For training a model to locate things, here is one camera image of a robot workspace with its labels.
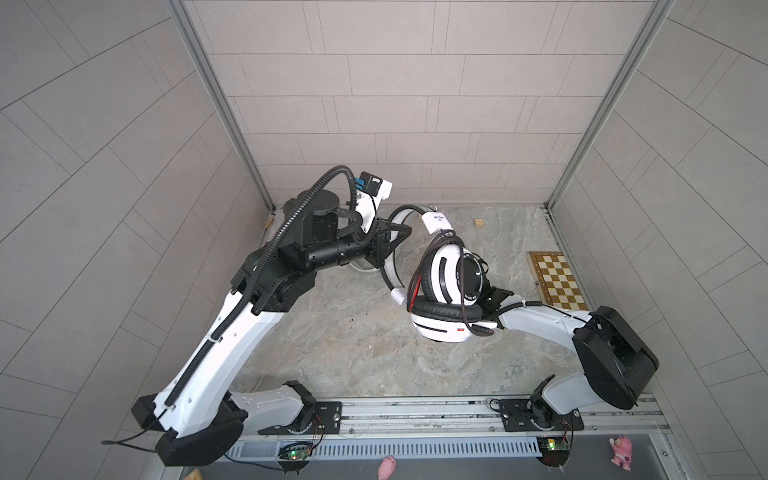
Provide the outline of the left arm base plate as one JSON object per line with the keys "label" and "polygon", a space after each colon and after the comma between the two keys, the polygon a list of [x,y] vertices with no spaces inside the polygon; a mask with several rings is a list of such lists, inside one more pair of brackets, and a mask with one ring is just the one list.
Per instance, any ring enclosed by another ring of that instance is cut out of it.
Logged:
{"label": "left arm base plate", "polygon": [[311,433],[338,434],[343,404],[339,401],[317,401],[305,406],[298,417],[287,426],[271,426],[258,431],[259,435],[309,435]]}

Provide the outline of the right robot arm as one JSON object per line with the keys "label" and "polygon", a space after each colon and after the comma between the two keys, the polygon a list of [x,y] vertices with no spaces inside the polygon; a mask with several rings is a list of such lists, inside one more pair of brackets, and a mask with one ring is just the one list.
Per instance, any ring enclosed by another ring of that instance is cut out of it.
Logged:
{"label": "right robot arm", "polygon": [[564,417],[600,402],[632,409],[658,370],[655,354],[610,307],[563,310],[497,288],[482,294],[478,304],[485,320],[567,347],[579,359],[579,371],[547,377],[529,397],[527,410],[540,430],[557,429]]}

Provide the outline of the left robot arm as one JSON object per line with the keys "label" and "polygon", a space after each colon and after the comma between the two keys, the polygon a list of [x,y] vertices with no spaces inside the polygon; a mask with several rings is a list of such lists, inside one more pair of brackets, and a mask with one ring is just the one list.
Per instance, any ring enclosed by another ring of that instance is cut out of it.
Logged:
{"label": "left robot arm", "polygon": [[209,465],[246,430],[315,430],[316,400],[298,381],[257,393],[229,387],[261,340],[315,285],[318,271],[364,259],[377,267],[410,233],[377,216],[392,184],[343,165],[324,173],[284,206],[273,239],[251,253],[211,328],[160,392],[139,398],[132,414],[160,437],[151,453],[167,467]]}

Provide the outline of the black and white headphones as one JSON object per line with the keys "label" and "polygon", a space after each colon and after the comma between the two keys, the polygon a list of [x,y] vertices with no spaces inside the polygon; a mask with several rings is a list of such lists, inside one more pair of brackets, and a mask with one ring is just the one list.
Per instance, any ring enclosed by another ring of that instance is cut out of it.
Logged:
{"label": "black and white headphones", "polygon": [[461,343],[473,336],[492,336],[498,323],[484,320],[477,304],[489,286],[486,263],[465,247],[440,212],[403,205],[390,214],[388,225],[407,229],[406,220],[415,214],[421,217],[432,240],[408,284],[398,275],[393,252],[383,260],[382,278],[393,300],[407,310],[417,332],[429,340]]}

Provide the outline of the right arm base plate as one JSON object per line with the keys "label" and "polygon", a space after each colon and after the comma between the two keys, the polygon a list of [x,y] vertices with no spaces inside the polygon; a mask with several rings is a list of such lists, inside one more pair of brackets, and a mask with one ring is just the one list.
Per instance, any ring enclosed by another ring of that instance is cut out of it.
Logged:
{"label": "right arm base plate", "polygon": [[491,399],[489,408],[501,417],[506,432],[582,431],[580,412],[560,415],[546,402],[530,398]]}

